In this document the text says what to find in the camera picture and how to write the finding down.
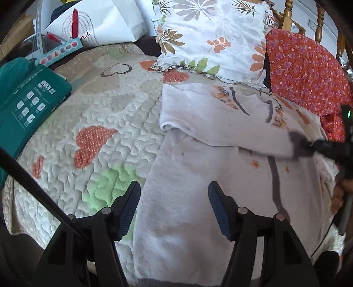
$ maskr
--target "icon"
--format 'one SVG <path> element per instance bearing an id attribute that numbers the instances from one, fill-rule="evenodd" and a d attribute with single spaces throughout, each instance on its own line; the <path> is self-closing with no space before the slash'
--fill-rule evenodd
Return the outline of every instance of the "icon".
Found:
<path id="1" fill-rule="evenodd" d="M 45 104 L 41 103 L 37 109 L 41 112 L 44 108 L 45 108 Z"/>
<path id="2" fill-rule="evenodd" d="M 23 111 L 21 112 L 21 114 L 22 114 L 23 116 L 25 116 L 26 114 L 28 114 L 28 112 L 29 112 L 29 108 L 25 107 L 25 108 L 23 109 Z"/>
<path id="3" fill-rule="evenodd" d="M 34 120 L 35 116 L 31 113 L 31 115 L 27 118 L 27 122 L 31 123 Z"/>
<path id="4" fill-rule="evenodd" d="M 38 97 L 36 96 L 36 97 L 32 100 L 32 104 L 35 106 L 38 102 L 39 102 L 39 99 L 38 99 Z"/>
<path id="5" fill-rule="evenodd" d="M 23 107 L 23 101 L 19 101 L 17 104 L 17 108 L 20 109 Z"/>
<path id="6" fill-rule="evenodd" d="M 30 91 L 28 94 L 27 94 L 27 99 L 30 99 L 31 97 L 34 96 L 34 93 L 32 91 Z"/>

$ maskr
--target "white pillow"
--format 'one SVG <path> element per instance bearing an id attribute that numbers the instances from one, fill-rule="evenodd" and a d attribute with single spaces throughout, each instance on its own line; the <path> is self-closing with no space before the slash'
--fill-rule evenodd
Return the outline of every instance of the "white pillow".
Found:
<path id="1" fill-rule="evenodd" d="M 153 0 L 162 55 L 153 68 L 185 66 L 227 83 L 263 86 L 266 2 Z"/>

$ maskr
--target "green leaf print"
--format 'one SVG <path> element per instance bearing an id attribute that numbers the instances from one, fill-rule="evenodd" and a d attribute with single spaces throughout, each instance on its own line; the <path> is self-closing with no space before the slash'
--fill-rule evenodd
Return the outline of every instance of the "green leaf print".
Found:
<path id="1" fill-rule="evenodd" d="M 196 74 L 200 73 L 206 73 L 210 75 L 216 75 L 220 69 L 220 65 L 214 66 L 208 71 L 205 71 L 207 67 L 208 59 L 207 58 L 202 58 L 197 64 L 195 60 L 192 60 L 188 65 L 185 63 L 185 60 L 182 60 L 179 64 L 179 66 L 185 66 L 187 67 L 190 71 L 196 72 Z"/>
<path id="2" fill-rule="evenodd" d="M 207 58 L 203 58 L 200 60 L 200 62 L 197 63 L 197 66 L 195 67 L 194 71 L 198 73 L 202 73 L 207 67 Z"/>
<path id="3" fill-rule="evenodd" d="M 218 73 L 218 71 L 220 70 L 220 66 L 217 65 L 217 66 L 214 66 L 212 67 L 211 69 L 209 69 L 206 74 L 210 74 L 210 75 L 216 75 Z"/>
<path id="4" fill-rule="evenodd" d="M 195 60 L 192 60 L 190 63 L 189 63 L 189 65 L 187 66 L 190 70 L 193 70 L 193 69 L 195 69 L 195 67 L 196 67 L 196 62 L 195 62 Z"/>

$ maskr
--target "black rod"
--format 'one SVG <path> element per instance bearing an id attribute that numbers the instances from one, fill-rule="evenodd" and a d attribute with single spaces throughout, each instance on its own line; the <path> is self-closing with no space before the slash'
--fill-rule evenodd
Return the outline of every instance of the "black rod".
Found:
<path id="1" fill-rule="evenodd" d="M 86 234 L 80 229 L 49 195 L 38 185 L 38 183 L 20 166 L 16 160 L 0 147 L 0 167 L 11 175 L 20 185 L 35 197 L 52 215 L 81 239 L 88 241 Z"/>

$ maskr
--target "red floral fabric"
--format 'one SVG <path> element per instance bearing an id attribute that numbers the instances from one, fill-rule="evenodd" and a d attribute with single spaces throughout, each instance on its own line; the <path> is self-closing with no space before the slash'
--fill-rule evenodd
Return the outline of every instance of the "red floral fabric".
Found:
<path id="1" fill-rule="evenodd" d="M 341 104 L 352 91 L 336 58 L 314 40 L 284 30 L 267 34 L 272 92 L 321 117 L 330 140 L 344 141 Z"/>

